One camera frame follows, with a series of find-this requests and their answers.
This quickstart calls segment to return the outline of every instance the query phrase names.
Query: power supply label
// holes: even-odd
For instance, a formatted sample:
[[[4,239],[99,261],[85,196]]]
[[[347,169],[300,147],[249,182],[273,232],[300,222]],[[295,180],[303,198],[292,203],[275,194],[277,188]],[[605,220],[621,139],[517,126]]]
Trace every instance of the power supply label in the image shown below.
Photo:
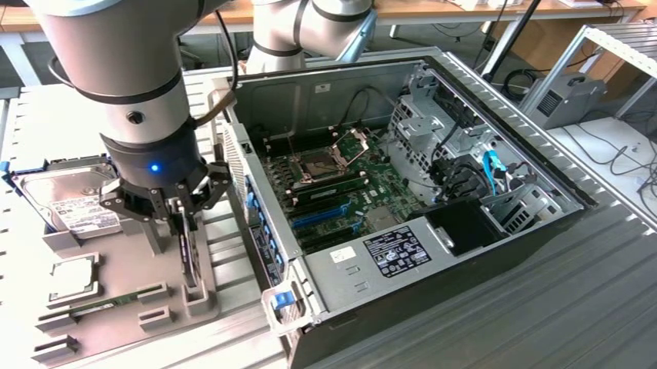
[[[363,241],[380,274],[390,278],[431,261],[411,229],[406,226]]]

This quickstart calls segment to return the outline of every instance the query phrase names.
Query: black cable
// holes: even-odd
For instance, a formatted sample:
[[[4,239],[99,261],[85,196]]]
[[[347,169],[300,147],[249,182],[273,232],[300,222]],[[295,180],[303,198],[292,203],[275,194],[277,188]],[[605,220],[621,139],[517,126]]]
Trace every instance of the black cable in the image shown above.
[[[486,180],[486,177],[483,176],[483,174],[468,163],[458,164],[456,168],[468,169],[474,173],[474,175],[476,176],[476,179],[479,180],[479,182],[483,185],[483,188],[486,189],[486,194],[490,194],[490,183]]]
[[[50,74],[56,78],[57,81],[60,81],[62,84],[65,84],[70,88],[74,88],[73,83],[68,79],[65,79],[64,76],[60,75],[60,73],[56,71],[54,63],[57,63],[58,61],[60,61],[60,59],[56,56],[53,56],[48,62],[48,71],[50,71]]]
[[[454,27],[447,27],[446,25],[440,25],[440,24],[436,24],[436,25],[439,25],[440,27],[447,28],[447,29],[456,29],[458,27],[460,27],[462,24],[463,23],[456,23]]]
[[[575,65],[582,64],[585,61],[587,61],[595,55],[597,54],[594,52],[593,54],[590,54],[589,56],[586,56],[586,58],[583,58],[582,60],[575,61],[574,63],[570,63],[566,66],[566,68],[574,67]],[[518,77],[518,76],[523,76],[529,80],[530,86],[531,86],[534,84],[535,79],[538,78],[538,76],[535,75],[535,73],[537,72],[543,72],[543,71],[550,71],[550,70],[551,69],[515,69],[515,70],[510,71],[508,74],[506,75],[506,78],[503,79],[503,84],[502,84],[502,93],[503,93],[503,95],[507,98],[510,98],[512,101],[521,101],[522,98],[525,98],[525,94],[518,94],[517,92],[514,92],[511,90],[511,88],[510,88],[511,80],[515,77]]]
[[[573,135],[570,134],[570,132],[566,130],[566,128],[562,128],[563,131],[567,133],[567,135],[570,136],[570,139],[573,140],[573,142],[577,144],[577,146],[582,149],[583,153],[586,154],[587,158],[595,162],[597,164],[599,165],[606,165],[609,164],[610,165],[610,173],[613,175],[625,175],[627,173],[631,173],[633,171],[637,171],[638,169],[643,169],[643,168],[649,168],[649,176],[647,176],[647,179],[643,181],[643,183],[641,184],[638,190],[637,190],[637,193],[638,193],[638,198],[641,199],[641,203],[643,204],[643,207],[646,208],[647,212],[651,214],[653,217],[657,218],[657,213],[654,213],[654,211],[650,209],[650,207],[647,206],[647,203],[646,203],[646,199],[645,199],[645,195],[643,195],[643,191],[646,188],[650,188],[650,192],[651,194],[657,197],[657,192],[654,191],[654,186],[657,186],[657,149],[654,148],[653,146],[653,143],[650,140],[647,140],[647,143],[650,145],[650,148],[653,150],[653,160],[650,161],[650,163],[647,164],[642,164],[641,162],[638,162],[634,158],[631,158],[629,155],[625,154],[625,151],[627,150],[627,146],[623,146],[622,148],[617,148],[614,144],[611,144],[609,142],[609,140],[603,139],[602,137],[597,136],[595,134],[593,134],[590,131],[587,131],[582,126],[581,126],[581,122],[585,120],[585,118],[587,117],[587,115],[593,112],[603,112],[603,111],[589,111],[583,117],[579,119],[579,121],[575,123],[575,126],[587,134],[590,135],[591,137],[594,137],[595,139],[598,139],[599,141],[605,142],[610,147],[613,147],[617,152],[615,152],[615,155],[614,157],[609,160],[609,161],[598,161],[595,160],[591,155],[589,154],[589,152],[583,149],[581,143],[575,140],[575,138],[573,137]],[[619,156],[625,156],[629,160],[631,160],[634,163],[638,164],[638,166],[635,168],[631,168],[626,171],[622,171],[622,172],[615,172],[614,171],[614,163],[615,163],[615,160],[619,158]]]
[[[609,18],[611,18],[614,16],[614,11],[611,10],[611,7],[603,2],[601,2],[601,4],[605,6],[606,10],[609,10]]]
[[[229,89],[235,91],[235,89],[237,88],[237,79],[239,79],[237,54],[235,53],[233,42],[229,39],[228,29],[225,28],[224,19],[221,18],[221,14],[219,13],[217,10],[215,10],[215,16],[216,16],[216,20],[219,21],[219,26],[221,27],[221,36],[224,38],[224,42],[228,45],[229,64],[233,68],[233,79],[229,82]]]
[[[622,18],[622,17],[625,16],[625,7],[623,7],[623,5],[619,3],[619,1],[618,1],[618,0],[614,0],[614,3],[615,3],[615,4],[617,4],[617,6],[619,7],[619,11],[621,11],[621,13],[619,13],[619,17]]]
[[[577,141],[575,137],[573,136],[573,134],[567,131],[566,127],[562,127],[562,130],[563,132],[567,134],[567,136],[570,137],[570,139],[573,140],[574,144],[577,145],[577,147],[583,151],[583,153],[586,154],[587,158],[598,165],[607,165],[607,164],[614,164],[615,162],[615,159],[618,159],[621,156],[623,156],[623,153],[625,153],[625,150],[627,150],[627,146],[623,146],[622,149],[619,149],[617,152],[615,152],[615,155],[614,157],[607,160],[607,161],[598,161],[590,154],[589,152],[586,151],[586,149],[583,148],[583,146],[581,145],[579,141]]]
[[[458,41],[458,40],[460,40],[460,38],[462,38],[462,37],[467,37],[467,36],[472,35],[472,34],[474,34],[478,30],[479,30],[479,26],[476,26],[476,27],[475,27],[475,29],[474,29],[474,30],[471,30],[468,33],[464,33],[464,34],[462,34],[462,35],[450,35],[448,33],[443,32],[443,31],[442,31],[442,30],[440,30],[440,29],[439,29],[435,25],[431,25],[431,26],[432,26],[432,27],[435,28],[435,30],[436,30],[438,32],[440,32],[444,36],[451,37],[451,38],[455,38],[455,39],[456,39],[456,41]]]
[[[486,37],[483,38],[479,52],[476,53],[476,57],[474,58],[472,68],[476,68],[476,62],[479,61],[479,57],[482,56],[483,49],[486,48],[486,43],[488,42],[490,35],[492,35],[492,31],[495,30],[496,24],[499,23],[499,20],[502,18],[503,9],[506,8],[506,2],[507,0],[503,0],[502,9],[499,10],[499,14],[496,15],[495,23],[490,25],[488,32],[486,33]]]
[[[356,97],[359,96],[360,93],[367,92],[367,91],[374,91],[388,102],[388,104],[392,106],[392,108],[396,107],[396,105],[395,105],[394,101],[390,99],[390,97],[376,87],[374,87],[371,85],[367,85],[363,88],[360,88],[352,94],[351,99],[348,100],[347,109],[344,110],[344,113],[342,114],[342,118],[338,121],[338,125],[336,125],[336,128],[338,129],[347,122],[348,112],[351,111],[351,106],[352,106],[352,103],[354,103]],[[360,114],[359,114],[359,117],[358,117],[356,121],[360,120],[362,117],[364,116],[364,114],[367,112],[368,106],[370,106],[370,94],[366,94],[366,106],[364,106],[364,108],[360,111]]]
[[[451,129],[450,131],[447,132],[447,135],[444,136],[444,138],[442,139],[440,142],[438,142],[438,144],[435,145],[435,148],[432,149],[432,152],[431,152],[431,161],[432,159],[435,158],[435,154],[438,153],[438,150],[440,150],[440,147],[444,146],[444,144],[447,143],[447,141],[450,140],[451,136],[454,135],[455,133],[455,130],[459,128],[459,123],[455,121],[454,122],[454,126],[451,126]]]
[[[228,106],[229,102],[233,101],[235,99],[235,90],[237,89],[237,81],[239,81],[239,65],[237,65],[237,54],[235,53],[235,47],[233,47],[233,42],[229,39],[228,36],[228,29],[225,28],[225,23],[224,19],[221,18],[221,14],[219,11],[215,10],[215,16],[216,20],[219,21],[219,26],[221,28],[221,36],[225,41],[225,44],[228,45],[228,56],[229,56],[229,64],[232,66],[233,70],[233,76],[232,80],[229,82],[229,94],[227,94],[212,106],[209,111],[197,119],[195,119],[195,126],[196,128],[201,127],[208,121],[215,119],[216,115],[219,115],[220,112],[224,113],[224,117],[228,119],[228,115],[225,114],[225,107]]]

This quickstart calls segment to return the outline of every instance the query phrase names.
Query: motherboard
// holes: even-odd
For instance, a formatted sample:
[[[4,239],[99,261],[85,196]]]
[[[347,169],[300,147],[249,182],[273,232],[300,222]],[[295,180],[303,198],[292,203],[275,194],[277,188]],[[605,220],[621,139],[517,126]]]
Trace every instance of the motherboard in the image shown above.
[[[299,246],[320,251],[406,221],[423,207],[366,129],[336,132],[332,145],[261,158]]]

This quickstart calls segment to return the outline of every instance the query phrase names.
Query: blue pcie slot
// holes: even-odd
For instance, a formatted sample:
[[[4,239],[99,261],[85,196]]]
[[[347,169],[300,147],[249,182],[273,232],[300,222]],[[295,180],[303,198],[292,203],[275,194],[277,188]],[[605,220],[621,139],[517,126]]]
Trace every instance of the blue pcie slot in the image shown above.
[[[316,224],[332,218],[343,217],[347,214],[348,206],[351,205],[351,200],[347,204],[340,205],[338,208],[323,211],[291,222],[292,228],[307,227],[308,225]]]

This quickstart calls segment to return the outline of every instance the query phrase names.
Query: electronic device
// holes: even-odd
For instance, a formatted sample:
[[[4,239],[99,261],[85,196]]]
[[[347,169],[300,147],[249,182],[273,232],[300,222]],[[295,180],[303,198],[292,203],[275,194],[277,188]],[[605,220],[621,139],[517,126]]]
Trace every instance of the electronic device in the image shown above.
[[[531,89],[537,88],[543,80],[545,78],[537,79]],[[530,119],[546,130],[573,125],[593,108],[605,93],[606,85],[602,80],[591,79],[579,72],[566,73],[554,80],[543,100],[530,114]]]
[[[590,204],[446,66],[241,81],[225,158],[291,367],[510,269]]]
[[[119,232],[113,211],[99,204],[100,187],[116,170],[104,156],[12,166],[0,163],[2,180],[25,199],[46,223],[49,232],[70,231],[79,239]]]

